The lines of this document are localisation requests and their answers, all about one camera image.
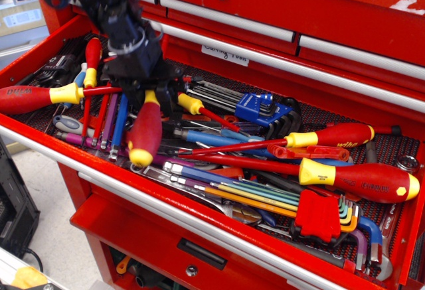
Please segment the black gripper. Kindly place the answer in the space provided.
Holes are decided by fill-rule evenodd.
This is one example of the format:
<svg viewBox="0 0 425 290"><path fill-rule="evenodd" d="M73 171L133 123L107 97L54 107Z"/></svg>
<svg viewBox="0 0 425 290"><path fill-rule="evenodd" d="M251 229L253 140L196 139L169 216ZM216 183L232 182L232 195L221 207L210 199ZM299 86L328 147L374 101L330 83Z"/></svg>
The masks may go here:
<svg viewBox="0 0 425 290"><path fill-rule="evenodd" d="M138 27L135 36L123 29L107 29L108 49L116 57L105 63L102 74L120 85L129 104L139 111L145 101L145 90L156 86L155 95L161 111L169 117L178 102L178 87L175 81L181 77L177 67L166 62L160 38L151 27Z"/></svg>

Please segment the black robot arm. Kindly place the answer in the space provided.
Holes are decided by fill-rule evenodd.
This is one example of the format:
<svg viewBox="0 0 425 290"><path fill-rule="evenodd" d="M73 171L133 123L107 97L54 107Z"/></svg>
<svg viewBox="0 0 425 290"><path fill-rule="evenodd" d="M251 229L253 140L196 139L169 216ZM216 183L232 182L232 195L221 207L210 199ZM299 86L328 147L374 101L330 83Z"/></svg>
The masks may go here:
<svg viewBox="0 0 425 290"><path fill-rule="evenodd" d="M164 116L172 114L184 86L180 71L163 58L161 37L142 19L138 0L44 0L55 9L80 4L95 27L108 38L116 57L103 67L113 85L124 91L131 105L140 109L145 92L152 90Z"/></svg>

